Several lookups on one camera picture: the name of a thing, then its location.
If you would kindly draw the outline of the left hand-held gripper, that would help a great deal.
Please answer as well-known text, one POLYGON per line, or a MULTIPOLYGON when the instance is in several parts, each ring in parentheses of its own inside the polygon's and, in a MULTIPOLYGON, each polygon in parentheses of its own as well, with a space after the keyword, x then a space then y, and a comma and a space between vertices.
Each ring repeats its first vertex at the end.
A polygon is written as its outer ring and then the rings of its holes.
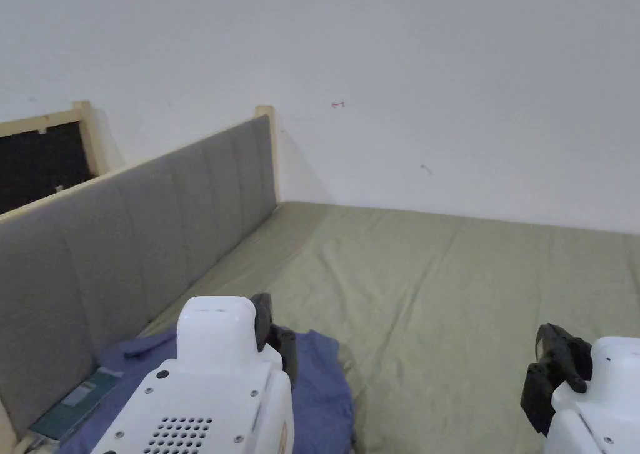
POLYGON ((94 453, 292 453, 296 334, 272 323, 267 292, 189 299, 94 453))

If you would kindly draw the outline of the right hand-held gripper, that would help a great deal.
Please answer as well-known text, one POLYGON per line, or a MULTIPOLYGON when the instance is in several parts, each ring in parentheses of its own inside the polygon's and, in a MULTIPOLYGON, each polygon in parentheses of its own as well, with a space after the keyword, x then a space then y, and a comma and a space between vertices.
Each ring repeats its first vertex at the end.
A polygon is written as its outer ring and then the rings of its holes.
POLYGON ((545 453, 639 453, 638 338, 592 346, 545 323, 535 354, 519 404, 536 432, 548 432, 545 453))

